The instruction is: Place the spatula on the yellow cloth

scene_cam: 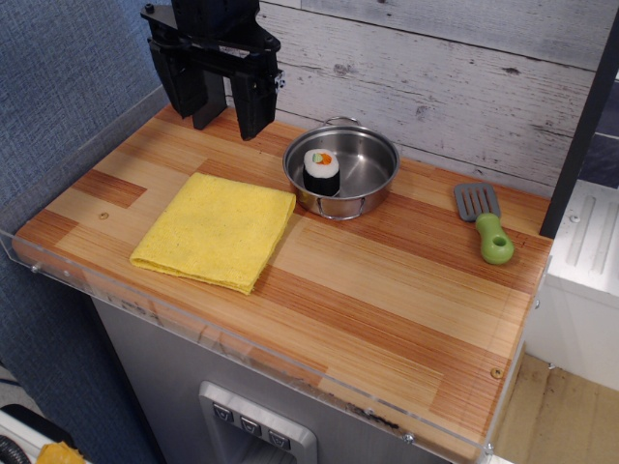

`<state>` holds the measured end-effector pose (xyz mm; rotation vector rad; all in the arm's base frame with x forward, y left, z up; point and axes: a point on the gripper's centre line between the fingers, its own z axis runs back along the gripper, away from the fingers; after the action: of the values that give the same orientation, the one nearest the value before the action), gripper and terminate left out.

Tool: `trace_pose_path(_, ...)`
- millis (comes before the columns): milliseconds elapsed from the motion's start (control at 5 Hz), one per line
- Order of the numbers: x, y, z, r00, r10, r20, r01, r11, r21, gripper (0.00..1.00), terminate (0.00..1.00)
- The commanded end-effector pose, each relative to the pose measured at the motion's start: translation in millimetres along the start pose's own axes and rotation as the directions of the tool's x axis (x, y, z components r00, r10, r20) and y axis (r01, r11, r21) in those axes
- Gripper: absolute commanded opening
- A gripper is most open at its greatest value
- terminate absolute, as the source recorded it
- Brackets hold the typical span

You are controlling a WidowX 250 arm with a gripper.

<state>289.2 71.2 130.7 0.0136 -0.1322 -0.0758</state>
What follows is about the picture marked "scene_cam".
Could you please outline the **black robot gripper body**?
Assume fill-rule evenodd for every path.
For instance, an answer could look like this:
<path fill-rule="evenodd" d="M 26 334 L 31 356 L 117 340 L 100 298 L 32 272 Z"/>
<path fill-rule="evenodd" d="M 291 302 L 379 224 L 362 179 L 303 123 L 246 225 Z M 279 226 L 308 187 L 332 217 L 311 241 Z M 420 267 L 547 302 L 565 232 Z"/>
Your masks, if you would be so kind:
<path fill-rule="evenodd" d="M 257 1 L 148 3 L 140 15 L 151 30 L 153 60 L 169 79 L 195 67 L 229 79 L 247 75 L 251 87 L 278 91 L 280 41 L 257 22 Z"/>

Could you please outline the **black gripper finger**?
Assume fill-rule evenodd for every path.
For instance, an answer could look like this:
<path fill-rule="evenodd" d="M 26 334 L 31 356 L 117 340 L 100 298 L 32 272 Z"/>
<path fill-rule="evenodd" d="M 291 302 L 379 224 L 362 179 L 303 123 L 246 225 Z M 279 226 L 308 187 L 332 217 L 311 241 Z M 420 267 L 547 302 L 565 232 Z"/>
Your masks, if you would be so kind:
<path fill-rule="evenodd" d="M 279 90 L 276 60 L 247 63 L 231 76 L 231 89 L 240 134 L 255 138 L 275 119 Z"/>
<path fill-rule="evenodd" d="M 202 70 L 192 65 L 178 49 L 149 42 L 151 56 L 162 86 L 172 107 L 185 118 L 206 103 L 206 86 Z"/>

